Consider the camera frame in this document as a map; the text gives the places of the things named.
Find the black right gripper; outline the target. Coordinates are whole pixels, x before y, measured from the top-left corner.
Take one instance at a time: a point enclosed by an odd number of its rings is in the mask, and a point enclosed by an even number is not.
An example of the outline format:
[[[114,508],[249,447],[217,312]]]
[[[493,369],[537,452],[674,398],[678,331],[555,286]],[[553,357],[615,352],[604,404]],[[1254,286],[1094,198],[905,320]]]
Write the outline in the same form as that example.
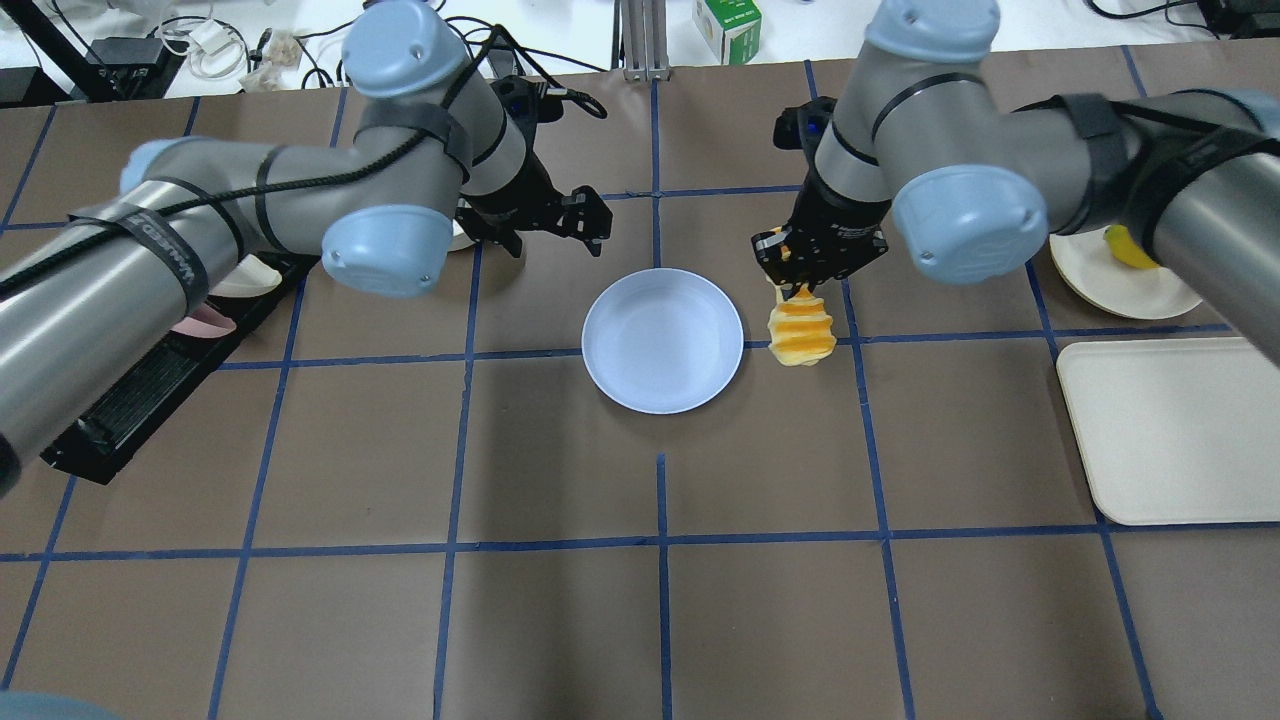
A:
[[[751,237],[756,264],[792,301],[815,301],[814,287],[841,281],[888,251],[882,224],[891,208],[877,158],[837,127],[833,97],[786,108],[774,123],[777,149],[800,150],[806,176],[788,219]]]

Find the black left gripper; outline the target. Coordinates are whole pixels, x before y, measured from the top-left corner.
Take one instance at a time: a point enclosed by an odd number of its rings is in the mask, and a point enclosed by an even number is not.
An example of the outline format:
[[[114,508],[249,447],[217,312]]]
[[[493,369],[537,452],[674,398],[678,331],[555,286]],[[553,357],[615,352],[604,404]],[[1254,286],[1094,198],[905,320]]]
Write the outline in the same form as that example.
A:
[[[611,237],[613,214],[591,186],[580,186],[567,195],[559,193],[548,170],[534,151],[538,126],[562,118],[562,97],[548,97],[549,86],[515,76],[490,83],[508,118],[502,145],[485,160],[498,159],[512,167],[516,159],[512,141],[524,141],[522,161],[509,182],[484,195],[465,193],[458,202],[454,220],[474,243],[495,243],[511,256],[520,258],[524,241],[518,231],[544,231],[577,240],[591,255],[602,255],[603,243]],[[549,108],[549,117],[541,110]]]

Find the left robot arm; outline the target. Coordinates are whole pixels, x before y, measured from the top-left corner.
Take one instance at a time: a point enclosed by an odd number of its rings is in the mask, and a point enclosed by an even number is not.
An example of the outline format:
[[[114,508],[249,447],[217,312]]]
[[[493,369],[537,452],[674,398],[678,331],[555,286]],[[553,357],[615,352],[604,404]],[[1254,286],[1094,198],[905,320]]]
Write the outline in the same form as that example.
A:
[[[599,256],[611,209],[553,186],[538,119],[503,104],[480,59],[426,3],[375,1],[342,49],[366,102],[347,149],[138,146],[116,197],[3,275],[3,488],[252,252],[315,256],[392,299],[436,287],[457,225],[512,255],[540,231]]]

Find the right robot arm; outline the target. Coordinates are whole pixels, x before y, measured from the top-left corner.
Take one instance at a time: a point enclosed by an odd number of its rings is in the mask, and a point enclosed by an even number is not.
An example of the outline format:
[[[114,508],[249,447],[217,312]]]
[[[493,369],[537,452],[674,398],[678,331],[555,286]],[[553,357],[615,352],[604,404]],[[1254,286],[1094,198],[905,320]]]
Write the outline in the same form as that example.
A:
[[[974,284],[1053,234],[1124,225],[1267,359],[1277,359],[1277,99],[1188,88],[1060,94],[1015,111],[980,73],[995,1],[882,1],[837,99],[785,110],[808,170],[790,218],[751,238],[785,297],[881,258],[891,217],[915,268]]]

